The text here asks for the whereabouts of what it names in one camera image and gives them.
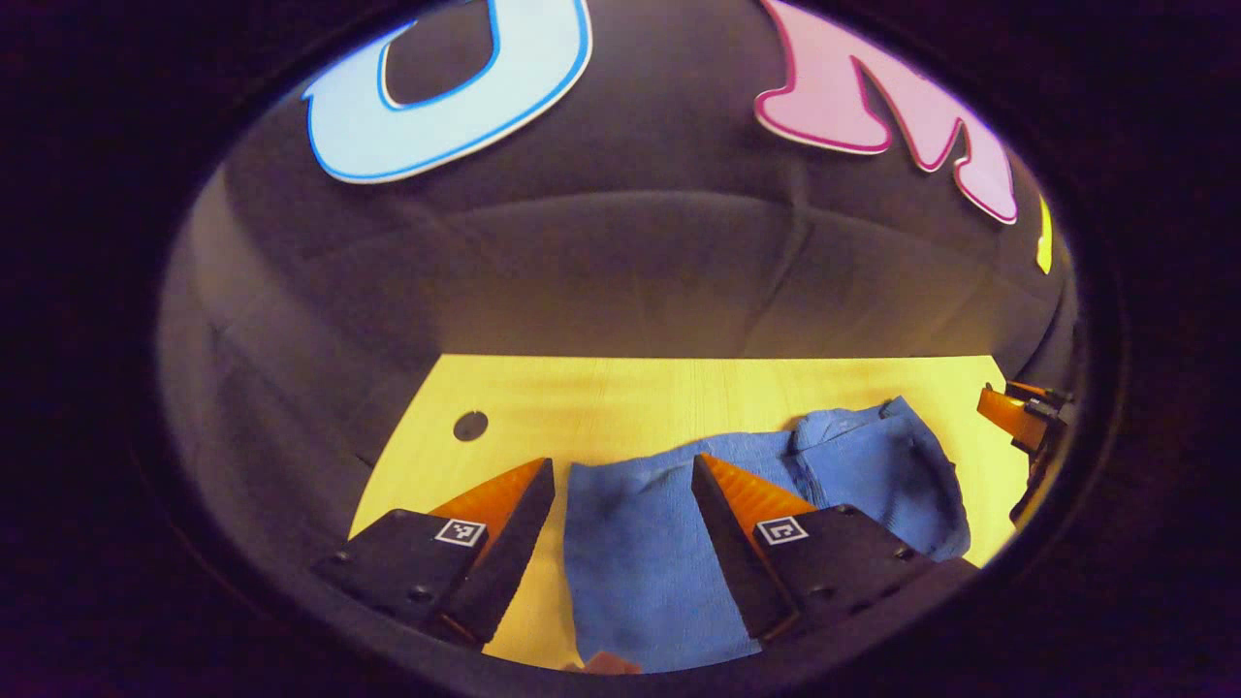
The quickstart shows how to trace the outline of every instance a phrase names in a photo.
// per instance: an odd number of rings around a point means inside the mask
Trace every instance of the wooden tabletop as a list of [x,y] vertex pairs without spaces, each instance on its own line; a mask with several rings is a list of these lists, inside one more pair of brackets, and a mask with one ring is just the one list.
[[[918,359],[599,359],[446,354],[371,474],[350,535],[392,508],[427,512],[509,468],[555,461],[556,499],[513,605],[484,652],[541,667],[581,663],[565,579],[568,466],[649,456],[706,436],[792,428],[807,412],[903,395],[957,465],[973,544],[987,563],[1013,533],[1026,457],[977,414],[990,356]],[[459,441],[470,411],[488,426]]]

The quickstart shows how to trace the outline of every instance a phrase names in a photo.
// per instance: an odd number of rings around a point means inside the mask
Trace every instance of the pink letter cutout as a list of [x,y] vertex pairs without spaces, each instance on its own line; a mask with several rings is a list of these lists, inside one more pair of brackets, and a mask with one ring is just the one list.
[[901,124],[913,161],[933,173],[948,158],[957,129],[967,155],[954,163],[957,186],[997,220],[1016,221],[1013,174],[999,139],[959,102],[907,66],[856,36],[779,0],[762,0],[779,27],[788,78],[755,99],[769,130],[799,143],[875,154],[887,150],[887,127],[866,104],[861,71],[879,86]]

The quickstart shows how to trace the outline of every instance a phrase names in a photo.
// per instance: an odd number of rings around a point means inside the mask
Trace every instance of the blue cloth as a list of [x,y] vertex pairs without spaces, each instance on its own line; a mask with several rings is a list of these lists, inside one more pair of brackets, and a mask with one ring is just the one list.
[[690,491],[710,453],[819,508],[849,503],[936,560],[969,549],[954,468],[903,399],[807,415],[792,432],[725,433],[568,474],[565,574],[583,659],[613,652],[644,672],[752,655]]

